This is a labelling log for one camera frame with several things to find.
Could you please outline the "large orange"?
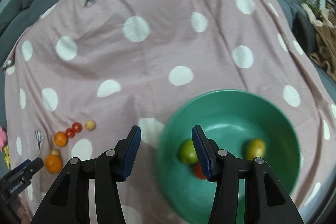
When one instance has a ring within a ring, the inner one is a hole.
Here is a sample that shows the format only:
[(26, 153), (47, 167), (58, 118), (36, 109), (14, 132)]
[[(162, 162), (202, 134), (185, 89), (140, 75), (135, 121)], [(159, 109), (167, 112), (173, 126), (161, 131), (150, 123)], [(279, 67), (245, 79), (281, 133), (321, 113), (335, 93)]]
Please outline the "large orange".
[(45, 158), (45, 167), (51, 174), (58, 174), (63, 168), (62, 159), (56, 155), (48, 155)]

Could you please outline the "small mandarin orange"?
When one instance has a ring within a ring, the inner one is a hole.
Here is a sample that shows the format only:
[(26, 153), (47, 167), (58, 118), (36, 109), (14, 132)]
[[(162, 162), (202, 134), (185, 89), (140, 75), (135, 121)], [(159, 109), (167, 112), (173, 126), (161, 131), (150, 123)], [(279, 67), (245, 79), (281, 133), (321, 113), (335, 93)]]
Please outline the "small mandarin orange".
[(67, 145), (68, 142), (68, 137), (64, 132), (57, 132), (54, 135), (54, 143), (56, 146), (58, 147), (65, 147)]

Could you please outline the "yellow-green kiwi fruit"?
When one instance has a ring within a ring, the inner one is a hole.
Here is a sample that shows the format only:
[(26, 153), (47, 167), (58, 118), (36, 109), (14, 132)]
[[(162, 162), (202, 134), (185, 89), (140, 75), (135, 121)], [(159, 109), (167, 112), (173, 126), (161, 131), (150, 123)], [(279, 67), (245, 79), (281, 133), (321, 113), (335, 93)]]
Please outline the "yellow-green kiwi fruit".
[(264, 157), (266, 153), (266, 144), (262, 139), (251, 140), (245, 148), (245, 158), (252, 161), (255, 157)]

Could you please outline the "cherry tomato front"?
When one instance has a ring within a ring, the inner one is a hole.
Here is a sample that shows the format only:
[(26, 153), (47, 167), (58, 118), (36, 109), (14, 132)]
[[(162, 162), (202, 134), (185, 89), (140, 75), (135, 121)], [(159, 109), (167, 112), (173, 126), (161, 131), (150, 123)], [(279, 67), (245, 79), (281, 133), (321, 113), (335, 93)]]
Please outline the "cherry tomato front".
[(75, 132), (72, 128), (67, 128), (65, 131), (65, 135), (68, 139), (72, 139), (75, 136)]

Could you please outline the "cherry tomato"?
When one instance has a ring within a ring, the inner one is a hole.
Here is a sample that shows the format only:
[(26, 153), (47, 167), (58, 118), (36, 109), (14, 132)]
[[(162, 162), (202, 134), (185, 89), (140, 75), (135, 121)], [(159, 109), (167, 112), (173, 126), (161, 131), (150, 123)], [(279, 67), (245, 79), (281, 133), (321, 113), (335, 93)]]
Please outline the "cherry tomato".
[(79, 133), (79, 132), (81, 132), (82, 130), (83, 130), (83, 126), (82, 126), (81, 123), (79, 123), (79, 122), (74, 122), (74, 123), (72, 124), (72, 131), (73, 131), (74, 133)]
[(65, 131), (65, 135), (68, 139), (72, 139), (75, 136), (75, 132), (72, 128), (67, 128)]

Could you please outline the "red tomato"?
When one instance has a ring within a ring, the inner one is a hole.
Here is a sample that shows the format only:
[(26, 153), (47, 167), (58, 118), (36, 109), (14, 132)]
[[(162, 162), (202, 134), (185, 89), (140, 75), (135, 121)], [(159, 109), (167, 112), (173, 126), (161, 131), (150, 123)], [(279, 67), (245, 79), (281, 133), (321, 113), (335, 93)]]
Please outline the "red tomato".
[(194, 166), (193, 166), (193, 174), (199, 178), (200, 180), (206, 180), (206, 176), (203, 174), (202, 172), (202, 169), (201, 169), (201, 166), (199, 163), (196, 163)]

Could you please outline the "green lime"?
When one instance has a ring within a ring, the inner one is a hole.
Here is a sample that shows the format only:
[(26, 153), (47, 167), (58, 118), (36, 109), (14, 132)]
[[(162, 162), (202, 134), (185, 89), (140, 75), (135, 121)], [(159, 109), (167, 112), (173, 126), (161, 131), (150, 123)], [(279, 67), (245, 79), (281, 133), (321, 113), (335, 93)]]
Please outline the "green lime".
[(198, 162), (197, 153), (191, 139), (185, 141), (181, 145), (178, 151), (178, 158), (186, 165), (194, 165)]

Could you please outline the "yellow snack wrapper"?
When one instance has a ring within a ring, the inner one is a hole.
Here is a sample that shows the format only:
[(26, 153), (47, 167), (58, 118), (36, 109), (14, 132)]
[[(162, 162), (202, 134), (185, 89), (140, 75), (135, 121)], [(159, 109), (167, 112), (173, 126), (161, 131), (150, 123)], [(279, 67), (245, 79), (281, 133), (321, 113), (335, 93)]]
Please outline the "yellow snack wrapper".
[(6, 145), (3, 147), (4, 152), (4, 161), (6, 163), (7, 169), (10, 169), (10, 156), (9, 156), (9, 146)]

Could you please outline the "beige longan left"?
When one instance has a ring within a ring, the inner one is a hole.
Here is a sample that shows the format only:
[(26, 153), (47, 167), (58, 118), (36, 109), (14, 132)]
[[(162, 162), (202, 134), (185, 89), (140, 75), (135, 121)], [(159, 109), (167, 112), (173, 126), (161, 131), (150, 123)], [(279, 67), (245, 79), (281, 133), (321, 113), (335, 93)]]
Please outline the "beige longan left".
[(53, 156), (60, 157), (60, 152), (57, 149), (52, 149), (50, 154)]

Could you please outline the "beige longan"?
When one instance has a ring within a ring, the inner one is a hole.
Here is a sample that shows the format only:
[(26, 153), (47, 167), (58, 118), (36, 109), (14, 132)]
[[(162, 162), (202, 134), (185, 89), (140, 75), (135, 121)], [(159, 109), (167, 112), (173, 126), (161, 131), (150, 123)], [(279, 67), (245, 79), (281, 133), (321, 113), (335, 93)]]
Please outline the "beige longan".
[(84, 127), (88, 131), (93, 131), (96, 128), (96, 122), (94, 120), (87, 120)]
[(57, 149), (52, 149), (50, 154), (53, 156), (60, 157), (60, 152)]

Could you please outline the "pink plush toy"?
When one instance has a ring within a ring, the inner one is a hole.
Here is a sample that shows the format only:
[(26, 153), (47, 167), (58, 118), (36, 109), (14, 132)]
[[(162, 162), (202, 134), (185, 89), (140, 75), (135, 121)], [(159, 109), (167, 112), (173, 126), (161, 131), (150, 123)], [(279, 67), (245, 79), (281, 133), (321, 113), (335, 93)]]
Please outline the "pink plush toy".
[(0, 127), (0, 151), (2, 151), (5, 146), (7, 146), (7, 142), (7, 132), (4, 128)]

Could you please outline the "beige longan right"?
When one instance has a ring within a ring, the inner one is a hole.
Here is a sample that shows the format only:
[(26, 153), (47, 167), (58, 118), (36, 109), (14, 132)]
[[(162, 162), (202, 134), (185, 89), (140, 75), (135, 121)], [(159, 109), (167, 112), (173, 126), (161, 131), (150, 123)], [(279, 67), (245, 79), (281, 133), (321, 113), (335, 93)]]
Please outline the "beige longan right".
[(94, 120), (87, 120), (84, 127), (88, 131), (93, 131), (96, 128), (96, 122)]

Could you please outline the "green plastic bowl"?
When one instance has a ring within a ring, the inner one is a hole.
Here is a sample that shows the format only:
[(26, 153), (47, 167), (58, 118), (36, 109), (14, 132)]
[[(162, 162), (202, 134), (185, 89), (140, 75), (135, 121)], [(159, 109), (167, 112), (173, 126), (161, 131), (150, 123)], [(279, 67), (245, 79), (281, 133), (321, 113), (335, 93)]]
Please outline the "green plastic bowl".
[[(266, 144), (262, 157), (290, 195), (298, 179), (301, 151), (289, 119), (271, 102), (238, 90), (219, 90), (200, 95), (182, 106), (164, 129), (157, 153), (158, 181), (163, 195), (189, 223), (209, 223), (216, 182), (200, 180), (193, 166), (178, 158), (181, 145), (200, 125), (205, 135), (239, 159), (256, 138)], [(244, 223), (245, 183), (239, 180), (236, 223)]]

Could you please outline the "pink polka dot cloth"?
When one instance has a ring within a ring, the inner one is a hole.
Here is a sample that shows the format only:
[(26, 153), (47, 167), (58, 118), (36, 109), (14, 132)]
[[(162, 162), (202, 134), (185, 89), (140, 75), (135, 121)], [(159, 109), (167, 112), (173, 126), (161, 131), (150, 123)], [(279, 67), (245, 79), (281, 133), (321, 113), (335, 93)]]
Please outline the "pink polka dot cloth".
[(180, 177), (168, 132), (185, 103), (210, 91), (249, 91), (275, 104), (299, 141), (291, 197), (304, 219), (335, 165), (335, 105), (277, 0), (48, 0), (6, 57), (5, 106), (12, 166), (45, 157), (73, 121), (96, 122), (61, 149), (92, 159), (139, 125), (134, 171), (121, 190), (130, 223), (186, 223), (163, 196), (171, 187), (200, 220), (206, 183)]

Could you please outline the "brown plush blanket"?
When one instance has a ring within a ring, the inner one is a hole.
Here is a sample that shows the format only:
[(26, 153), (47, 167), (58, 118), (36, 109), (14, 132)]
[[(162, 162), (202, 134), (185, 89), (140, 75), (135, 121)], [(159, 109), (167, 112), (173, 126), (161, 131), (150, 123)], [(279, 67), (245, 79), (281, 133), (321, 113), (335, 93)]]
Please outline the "brown plush blanket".
[(335, 15), (327, 8), (313, 13), (306, 3), (301, 6), (315, 29), (317, 49), (310, 58), (335, 82)]

